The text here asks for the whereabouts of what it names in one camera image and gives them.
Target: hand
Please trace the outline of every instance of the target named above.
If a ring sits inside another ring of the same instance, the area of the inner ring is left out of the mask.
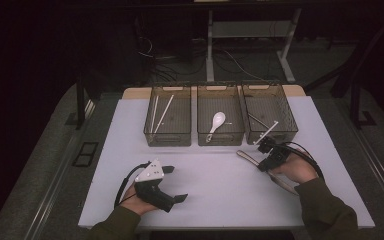
[[[295,153],[291,153],[284,164],[280,167],[272,169],[271,172],[283,173],[290,180],[299,184],[308,182],[318,177],[313,166]]]
[[[134,187],[134,183],[127,189],[126,193],[124,193],[123,200],[120,206],[125,207],[127,209],[132,210],[137,213],[139,216],[143,214],[158,209],[154,205],[142,201],[137,195]]]

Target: white table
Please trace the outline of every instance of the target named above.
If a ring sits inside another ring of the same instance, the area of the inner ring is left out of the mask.
[[[171,196],[184,193],[189,196],[185,202],[174,205],[170,213],[154,211],[143,216],[138,231],[291,229],[303,226],[298,197],[275,185],[266,174],[236,155],[240,149],[261,160],[263,156],[256,146],[247,145],[244,138],[241,146],[200,147],[193,117],[192,146],[148,147],[142,131],[149,100],[129,98],[123,98],[117,105],[79,226],[90,228],[105,220],[113,210],[123,178],[135,166],[155,158],[163,165],[175,167],[159,185],[161,190]],[[373,227],[374,222],[312,99],[288,97],[288,101],[299,128],[294,141],[303,145],[318,161],[332,193],[354,208],[358,225]],[[192,116],[196,116],[195,99],[192,110]]]

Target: floor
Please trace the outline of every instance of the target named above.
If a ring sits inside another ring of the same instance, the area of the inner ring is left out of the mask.
[[[252,74],[287,84],[275,55],[275,51],[282,46],[281,42],[247,39],[218,41],[214,45],[217,81],[253,79],[250,76]],[[296,78],[294,84],[305,86],[333,70],[349,57],[354,47],[334,46],[328,50],[327,45],[328,42],[324,39],[293,43],[288,61]],[[153,70],[157,74],[151,76],[150,82],[205,81],[205,43],[198,39],[195,46],[195,58],[192,62],[179,62],[171,56],[158,61]],[[375,228],[364,231],[373,239],[384,239],[384,185],[379,183],[379,177],[374,174],[373,164],[369,164],[377,159],[384,167],[384,113],[370,94],[363,91],[361,108],[372,115],[377,125],[356,130],[348,119],[349,97],[333,99],[329,94],[333,83],[334,79],[307,92],[307,95],[313,98],[335,147],[376,224]],[[76,112],[75,88],[67,91],[0,214],[0,239],[86,238],[88,230],[78,227],[77,222],[120,96],[120,93],[103,94],[100,101],[90,106],[85,125],[76,130],[75,125],[68,121]],[[71,162],[84,142],[98,143],[92,164],[87,168],[73,167]],[[310,239],[305,229],[293,229],[292,234],[297,240]],[[227,239],[220,236],[211,239]],[[262,239],[249,232],[243,233],[241,238]]]

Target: sleeve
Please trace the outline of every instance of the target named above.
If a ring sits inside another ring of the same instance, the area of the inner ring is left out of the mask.
[[[304,225],[312,239],[368,239],[358,230],[355,211],[333,196],[322,179],[313,179],[295,189],[300,196]]]
[[[92,227],[88,240],[132,240],[135,238],[135,229],[140,222],[140,216],[135,212],[117,207],[107,220]]]

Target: white spoon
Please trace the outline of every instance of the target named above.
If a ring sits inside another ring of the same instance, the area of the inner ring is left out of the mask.
[[[218,112],[214,114],[213,126],[211,127],[210,134],[207,135],[207,138],[205,140],[207,143],[211,141],[214,131],[216,131],[216,129],[219,128],[224,123],[225,120],[226,120],[226,115],[224,115],[224,113]]]

